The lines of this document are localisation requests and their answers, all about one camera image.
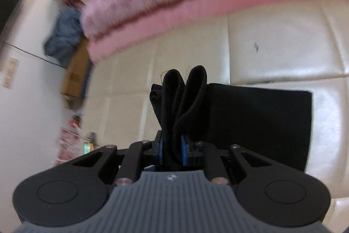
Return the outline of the black pants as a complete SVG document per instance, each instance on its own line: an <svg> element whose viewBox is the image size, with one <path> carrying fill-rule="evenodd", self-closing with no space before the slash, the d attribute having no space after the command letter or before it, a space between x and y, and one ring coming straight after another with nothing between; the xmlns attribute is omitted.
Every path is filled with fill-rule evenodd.
<svg viewBox="0 0 349 233"><path fill-rule="evenodd" d="M169 70L153 84L150 102L162 130L162 162L183 163L182 139L211 143L219 150L237 144L304 171L312 126L312 94L208 83L194 67L187 79Z"/></svg>

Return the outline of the cardboard box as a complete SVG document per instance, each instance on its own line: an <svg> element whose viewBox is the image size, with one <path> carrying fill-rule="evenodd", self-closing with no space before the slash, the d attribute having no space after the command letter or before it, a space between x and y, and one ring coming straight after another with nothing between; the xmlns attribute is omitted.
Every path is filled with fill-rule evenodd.
<svg viewBox="0 0 349 233"><path fill-rule="evenodd" d="M83 104L87 78L91 69L88 44L89 40L82 37L63 77L60 94L63 106L69 110L77 110Z"/></svg>

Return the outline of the blue denim clothes pile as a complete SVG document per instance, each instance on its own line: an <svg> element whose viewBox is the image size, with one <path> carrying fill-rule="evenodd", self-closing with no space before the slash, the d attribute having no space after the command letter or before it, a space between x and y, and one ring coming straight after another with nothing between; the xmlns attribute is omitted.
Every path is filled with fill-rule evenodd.
<svg viewBox="0 0 349 233"><path fill-rule="evenodd" d="M49 38L44 43L44 54L56 59L66 68L80 44L83 34L80 23L82 11L75 7L61 10Z"/></svg>

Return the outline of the cream leather bed bench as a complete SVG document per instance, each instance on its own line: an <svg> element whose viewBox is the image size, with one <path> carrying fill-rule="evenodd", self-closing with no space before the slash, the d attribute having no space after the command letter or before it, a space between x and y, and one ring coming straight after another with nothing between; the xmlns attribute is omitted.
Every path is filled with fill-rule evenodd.
<svg viewBox="0 0 349 233"><path fill-rule="evenodd" d="M98 63L90 77L82 132L127 148L160 128L151 85L170 69L208 82L309 90L311 149L306 172L331 192L324 224L348 227L348 2L284 2L188 25Z"/></svg>

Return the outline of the pink bed sheet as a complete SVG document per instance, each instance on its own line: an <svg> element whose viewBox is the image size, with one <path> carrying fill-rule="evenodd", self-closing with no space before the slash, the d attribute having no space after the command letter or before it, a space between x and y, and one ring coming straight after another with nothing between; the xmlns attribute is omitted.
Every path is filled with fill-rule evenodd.
<svg viewBox="0 0 349 233"><path fill-rule="evenodd" d="M261 5L288 1L316 0L183 0L118 25L99 38L91 38L87 51L92 63L96 64L143 40L187 24Z"/></svg>

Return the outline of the white wall switch panel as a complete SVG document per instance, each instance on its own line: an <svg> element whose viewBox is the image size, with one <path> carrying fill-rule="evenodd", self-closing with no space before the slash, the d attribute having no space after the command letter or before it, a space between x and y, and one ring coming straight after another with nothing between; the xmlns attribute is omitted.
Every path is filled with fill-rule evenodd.
<svg viewBox="0 0 349 233"><path fill-rule="evenodd" d="M5 68L3 70L2 77L2 86L5 88L10 88L12 86L12 82L14 80L17 67L18 67L18 59L10 56L6 62Z"/></svg>

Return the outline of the wall mounted television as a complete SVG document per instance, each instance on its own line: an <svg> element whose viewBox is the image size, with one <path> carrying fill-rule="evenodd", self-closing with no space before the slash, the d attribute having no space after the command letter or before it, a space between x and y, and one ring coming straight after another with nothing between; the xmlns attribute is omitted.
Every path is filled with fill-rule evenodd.
<svg viewBox="0 0 349 233"><path fill-rule="evenodd" d="M0 37L3 45L25 0L0 0Z"/></svg>

